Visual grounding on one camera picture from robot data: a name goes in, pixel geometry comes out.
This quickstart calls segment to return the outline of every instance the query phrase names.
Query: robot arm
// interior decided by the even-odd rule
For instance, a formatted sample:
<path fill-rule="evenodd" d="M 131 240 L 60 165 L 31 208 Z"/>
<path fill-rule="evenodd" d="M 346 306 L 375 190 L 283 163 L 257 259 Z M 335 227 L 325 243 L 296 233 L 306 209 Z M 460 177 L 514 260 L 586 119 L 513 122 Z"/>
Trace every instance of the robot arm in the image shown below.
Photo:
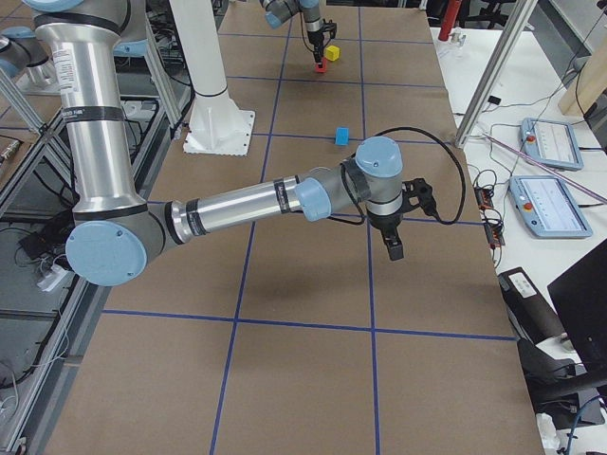
<path fill-rule="evenodd" d="M 14 78 L 24 69 L 31 82 L 45 87 L 55 82 L 55 70 L 36 35 L 27 27 L 10 27 L 0 32 L 0 68 Z"/>
<path fill-rule="evenodd" d="M 260 0 L 260 3 L 272 28 L 280 27 L 298 12 L 302 15 L 307 39 L 313 47 L 314 62 L 318 68 L 323 68 L 324 34 L 328 33 L 330 40 L 335 38 L 338 25 L 322 19 L 319 0 Z"/>
<path fill-rule="evenodd" d="M 135 190 L 113 60 L 137 1 L 25 1 L 34 7 L 37 36 L 53 52 L 80 187 L 67 259 L 89 281 L 128 282 L 164 251 L 222 228 L 294 211 L 316 221 L 359 202 L 365 203 L 371 225 L 382 232 L 396 260 L 402 258 L 396 232 L 402 213 L 420 206 L 432 209 L 432 188 L 423 180 L 406 182 L 403 189 L 400 150 L 387 137 L 365 140 L 355 155 L 331 170 L 186 204 L 148 205 Z M 410 203 L 413 197 L 419 204 Z"/>

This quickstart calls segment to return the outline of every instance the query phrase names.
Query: blue cube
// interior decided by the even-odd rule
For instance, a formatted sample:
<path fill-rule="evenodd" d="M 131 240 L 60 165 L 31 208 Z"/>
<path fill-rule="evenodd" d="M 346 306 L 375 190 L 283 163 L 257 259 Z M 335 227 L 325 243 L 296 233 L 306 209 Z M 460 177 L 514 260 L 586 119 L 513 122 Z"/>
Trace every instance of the blue cube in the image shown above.
<path fill-rule="evenodd" d="M 350 130 L 343 126 L 338 127 L 335 132 L 336 145 L 348 145 L 348 140 L 350 140 Z"/>

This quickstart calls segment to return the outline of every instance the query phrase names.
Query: yellow cube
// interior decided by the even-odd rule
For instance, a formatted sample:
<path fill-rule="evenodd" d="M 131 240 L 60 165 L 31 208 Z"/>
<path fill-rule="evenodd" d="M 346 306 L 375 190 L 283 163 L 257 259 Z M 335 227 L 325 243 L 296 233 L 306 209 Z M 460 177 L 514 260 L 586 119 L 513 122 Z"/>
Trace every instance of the yellow cube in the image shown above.
<path fill-rule="evenodd" d="M 340 57 L 340 49 L 336 45 L 328 45 L 324 49 L 324 57 L 330 62 L 334 62 Z"/>

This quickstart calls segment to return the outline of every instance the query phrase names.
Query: brown cardboard table surface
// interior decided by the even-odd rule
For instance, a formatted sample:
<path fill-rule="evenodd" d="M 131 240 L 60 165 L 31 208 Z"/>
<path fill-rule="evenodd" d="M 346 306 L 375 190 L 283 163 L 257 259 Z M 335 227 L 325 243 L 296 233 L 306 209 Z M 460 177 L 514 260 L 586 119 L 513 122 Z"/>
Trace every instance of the brown cardboard table surface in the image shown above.
<path fill-rule="evenodd" d="M 257 112 L 246 157 L 169 151 L 152 200 L 335 166 L 377 131 L 455 131 L 422 12 L 333 7 L 342 55 L 312 72 L 299 20 L 230 4 L 230 94 Z M 350 129 L 347 147 L 335 129 Z M 450 218 L 442 149 L 401 134 Z M 456 151 L 464 161 L 463 154 Z M 405 259 L 375 231 L 292 214 L 196 239 L 115 288 L 46 454 L 542 454 L 471 191 L 462 222 L 412 213 Z"/>

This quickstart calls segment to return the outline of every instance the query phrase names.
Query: office chair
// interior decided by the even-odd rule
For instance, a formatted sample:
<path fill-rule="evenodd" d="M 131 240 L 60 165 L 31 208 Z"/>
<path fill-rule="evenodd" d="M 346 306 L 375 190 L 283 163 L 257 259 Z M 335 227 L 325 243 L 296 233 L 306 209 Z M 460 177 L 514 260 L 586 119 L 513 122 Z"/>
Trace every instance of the office chair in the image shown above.
<path fill-rule="evenodd" d="M 483 2 L 487 3 L 487 6 L 485 8 L 481 8 L 479 11 L 480 13 L 477 16 L 468 16 L 469 1 L 464 2 L 466 3 L 467 8 L 465 8 L 464 5 L 462 5 L 462 7 L 467 10 L 467 13 L 459 15 L 460 27 L 465 27 L 467 21 L 488 21 L 489 25 L 487 28 L 494 28 L 495 24 L 500 24 L 503 27 L 506 25 L 508 16 L 506 14 L 502 14 L 502 5 L 504 3 L 515 3 L 516 0 L 483 0 Z"/>

